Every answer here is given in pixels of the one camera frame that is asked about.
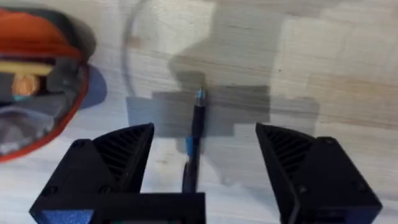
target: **wooden table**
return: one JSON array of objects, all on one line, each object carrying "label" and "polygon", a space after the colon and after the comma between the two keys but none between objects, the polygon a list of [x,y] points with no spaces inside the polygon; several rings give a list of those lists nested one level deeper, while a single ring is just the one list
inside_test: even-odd
[{"label": "wooden table", "polygon": [[180,191],[202,83],[208,223],[279,222],[256,121],[337,138],[382,200],[375,223],[396,223],[397,0],[30,1],[93,29],[97,70],[89,106],[60,137],[0,164],[0,223],[33,223],[27,211],[74,139],[149,121],[142,191]]}]

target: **wooden surface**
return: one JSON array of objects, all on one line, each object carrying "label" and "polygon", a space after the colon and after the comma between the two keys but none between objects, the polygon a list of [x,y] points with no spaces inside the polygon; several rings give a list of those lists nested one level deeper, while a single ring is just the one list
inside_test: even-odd
[{"label": "wooden surface", "polygon": [[27,211],[74,139],[148,121],[142,191],[178,192],[202,83],[208,223],[279,222],[256,121],[337,138],[384,204],[375,223],[396,223],[397,0],[30,1],[93,29],[93,77],[106,87],[92,80],[91,105],[60,137],[0,164],[0,223],[33,223]]}]

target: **metal screw head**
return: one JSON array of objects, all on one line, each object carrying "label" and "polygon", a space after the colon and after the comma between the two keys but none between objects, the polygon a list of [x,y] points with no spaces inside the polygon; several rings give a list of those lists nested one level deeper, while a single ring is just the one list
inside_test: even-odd
[{"label": "metal screw head", "polygon": [[367,187],[365,186],[365,184],[362,183],[362,182],[357,182],[357,181],[353,182],[353,187],[354,187],[354,189],[357,190],[358,192],[364,193],[364,192],[367,192],[367,191],[368,191],[368,188],[367,188]]},{"label": "metal screw head", "polygon": [[305,186],[305,185],[303,185],[303,184],[300,184],[300,185],[297,187],[297,189],[298,189],[298,192],[299,192],[300,194],[306,194],[306,193],[308,193],[308,187]]}]

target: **screw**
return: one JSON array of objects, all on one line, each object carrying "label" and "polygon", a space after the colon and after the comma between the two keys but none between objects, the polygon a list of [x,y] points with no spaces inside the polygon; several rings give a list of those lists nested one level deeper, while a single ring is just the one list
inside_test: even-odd
[{"label": "screw", "polygon": [[113,191],[113,188],[109,185],[104,185],[99,189],[100,194],[108,194]]},{"label": "screw", "polygon": [[299,185],[298,186],[298,192],[300,194],[306,194],[308,192],[308,187],[306,187],[305,185]]}]

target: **orange object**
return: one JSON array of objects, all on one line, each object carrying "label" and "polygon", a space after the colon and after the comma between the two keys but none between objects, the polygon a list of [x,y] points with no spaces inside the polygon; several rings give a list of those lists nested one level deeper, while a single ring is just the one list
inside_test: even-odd
[{"label": "orange object", "polygon": [[0,9],[0,52],[2,54],[51,57],[66,56],[81,60],[79,49],[68,44],[51,22],[24,12]]},{"label": "orange object", "polygon": [[32,151],[46,145],[47,143],[49,143],[50,141],[52,141],[53,139],[55,139],[58,135],[60,135],[62,133],[62,131],[67,127],[67,124],[69,123],[69,121],[73,118],[73,116],[79,109],[79,106],[81,105],[81,102],[83,102],[83,99],[87,93],[87,90],[88,90],[88,75],[87,75],[88,74],[88,66],[85,67],[85,70],[86,70],[86,72],[85,72],[86,75],[83,80],[83,91],[78,96],[75,104],[73,105],[73,107],[71,108],[69,113],[61,120],[61,122],[58,124],[58,126],[56,128],[54,128],[53,130],[51,130],[51,132],[49,132],[46,136],[44,136],[43,138],[36,141],[34,144],[28,145],[18,151],[6,154],[4,156],[0,156],[0,162],[6,162],[11,159],[15,159],[15,158],[24,156],[28,153],[31,153]]},{"label": "orange object", "polygon": [[16,75],[12,84],[12,94],[31,96],[38,92],[40,80],[35,75]]}]

